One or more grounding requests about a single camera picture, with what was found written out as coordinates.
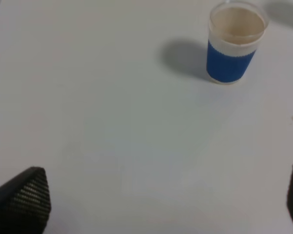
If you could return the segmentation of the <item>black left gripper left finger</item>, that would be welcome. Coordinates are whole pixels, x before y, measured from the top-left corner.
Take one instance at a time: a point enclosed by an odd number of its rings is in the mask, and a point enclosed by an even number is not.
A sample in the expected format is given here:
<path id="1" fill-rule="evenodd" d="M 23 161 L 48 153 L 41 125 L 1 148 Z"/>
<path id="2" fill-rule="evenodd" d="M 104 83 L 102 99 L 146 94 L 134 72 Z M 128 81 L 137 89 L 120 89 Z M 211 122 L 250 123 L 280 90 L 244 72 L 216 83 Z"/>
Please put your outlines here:
<path id="1" fill-rule="evenodd" d="M 30 167 L 0 186 L 0 234 L 42 234 L 50 213 L 44 168 Z"/>

